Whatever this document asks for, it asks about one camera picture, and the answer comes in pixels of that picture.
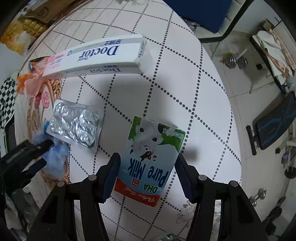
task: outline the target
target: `pure milk carton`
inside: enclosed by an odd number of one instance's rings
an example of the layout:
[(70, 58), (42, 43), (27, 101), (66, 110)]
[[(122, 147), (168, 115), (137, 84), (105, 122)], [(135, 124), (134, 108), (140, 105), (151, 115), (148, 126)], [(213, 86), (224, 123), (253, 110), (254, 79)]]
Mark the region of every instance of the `pure milk carton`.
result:
[(129, 34), (83, 43), (51, 56), (43, 77), (60, 79), (89, 74), (142, 74), (152, 57), (142, 34)]
[(155, 207), (177, 160), (185, 132), (135, 116), (115, 191)]

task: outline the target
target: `silver blister pack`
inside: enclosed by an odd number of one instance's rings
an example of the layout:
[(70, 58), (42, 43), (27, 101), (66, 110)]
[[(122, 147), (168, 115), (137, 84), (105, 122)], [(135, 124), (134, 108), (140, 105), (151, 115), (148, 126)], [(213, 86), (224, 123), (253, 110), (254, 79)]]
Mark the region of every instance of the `silver blister pack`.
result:
[(47, 133), (67, 143), (93, 148), (102, 128), (104, 111), (57, 99)]

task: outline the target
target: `red label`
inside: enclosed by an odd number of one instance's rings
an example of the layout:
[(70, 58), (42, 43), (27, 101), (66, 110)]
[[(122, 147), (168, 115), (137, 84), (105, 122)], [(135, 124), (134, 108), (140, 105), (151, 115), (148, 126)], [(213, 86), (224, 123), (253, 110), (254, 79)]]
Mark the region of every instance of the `red label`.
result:
[(124, 196), (130, 197), (138, 202), (147, 204), (149, 206), (155, 207), (157, 204), (157, 201), (160, 198), (160, 195), (155, 195), (155, 194), (146, 194), (146, 193), (141, 193), (133, 190), (130, 188), (128, 185), (126, 185), (120, 178), (117, 178), (114, 190), (117, 192), (120, 192)]
[(137, 179), (134, 179), (134, 178), (133, 178), (133, 181), (131, 182), (131, 184), (132, 184), (133, 186), (135, 186), (135, 187), (138, 187), (139, 184), (140, 184), (140, 181), (137, 180)]

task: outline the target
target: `metal screw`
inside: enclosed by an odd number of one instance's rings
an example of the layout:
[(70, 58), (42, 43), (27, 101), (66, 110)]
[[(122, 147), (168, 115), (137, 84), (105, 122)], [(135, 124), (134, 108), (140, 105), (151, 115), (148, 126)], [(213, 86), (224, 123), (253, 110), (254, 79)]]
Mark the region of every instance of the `metal screw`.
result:
[(231, 181), (230, 184), (231, 184), (231, 186), (233, 186), (233, 187), (237, 187), (237, 186), (238, 186), (237, 181)]
[(94, 180), (96, 180), (96, 175), (90, 175), (90, 176), (89, 176), (89, 180), (90, 180), (90, 181), (94, 181)]
[(207, 179), (207, 177), (205, 175), (199, 175), (198, 179), (201, 181), (205, 181)]
[(62, 187), (63, 185), (65, 185), (65, 182), (64, 182), (64, 181), (59, 181), (59, 182), (57, 183), (57, 186), (58, 186), (58, 187)]

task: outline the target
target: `white toothpaste box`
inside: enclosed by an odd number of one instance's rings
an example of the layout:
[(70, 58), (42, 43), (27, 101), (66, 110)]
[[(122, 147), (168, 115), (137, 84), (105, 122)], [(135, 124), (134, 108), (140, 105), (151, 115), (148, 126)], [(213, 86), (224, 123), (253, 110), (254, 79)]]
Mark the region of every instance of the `white toothpaste box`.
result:
[(79, 75), (144, 73), (152, 57), (142, 34), (97, 39), (51, 56), (43, 77), (60, 79)]

